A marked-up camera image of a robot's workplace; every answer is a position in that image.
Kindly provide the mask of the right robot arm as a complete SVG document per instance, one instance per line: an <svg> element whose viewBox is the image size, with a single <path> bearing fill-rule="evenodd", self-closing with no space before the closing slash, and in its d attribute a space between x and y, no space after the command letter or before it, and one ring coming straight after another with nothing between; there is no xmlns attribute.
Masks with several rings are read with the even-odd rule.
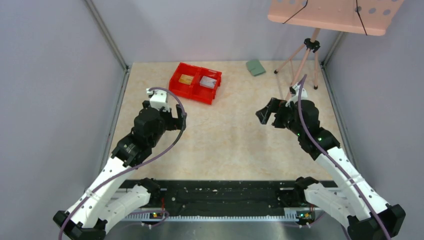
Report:
<svg viewBox="0 0 424 240"><path fill-rule="evenodd" d="M342 192L339 196L313 177L300 177L294 191L301 201L337 220L352 240L391 240L399 234L405 210L388 203L367 183L335 136L321 126L319 110L312 101L287 102L273 97L255 115L262 125L274 116L273 127L294 133L301 149L330 174Z"/></svg>

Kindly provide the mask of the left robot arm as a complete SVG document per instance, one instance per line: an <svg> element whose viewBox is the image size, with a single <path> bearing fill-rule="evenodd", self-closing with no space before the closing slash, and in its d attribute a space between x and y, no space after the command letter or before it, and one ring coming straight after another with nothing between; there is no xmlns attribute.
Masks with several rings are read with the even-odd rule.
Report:
<svg viewBox="0 0 424 240"><path fill-rule="evenodd" d="M64 236L103 240L124 217L149 203L153 191L143 183L109 201L133 171L161 158L178 143L186 130L188 114L180 100L175 107L177 117L172 116L165 100L143 102L130 133L118 142L97 178L72 206L53 216L59 240Z"/></svg>

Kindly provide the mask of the green card holder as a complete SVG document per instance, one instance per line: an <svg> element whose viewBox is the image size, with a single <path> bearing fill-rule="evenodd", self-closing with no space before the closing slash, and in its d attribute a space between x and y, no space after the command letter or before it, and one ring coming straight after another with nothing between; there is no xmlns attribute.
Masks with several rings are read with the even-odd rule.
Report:
<svg viewBox="0 0 424 240"><path fill-rule="evenodd" d="M266 72L265 68L258 59L249 60L245 65L253 77L260 76Z"/></svg>

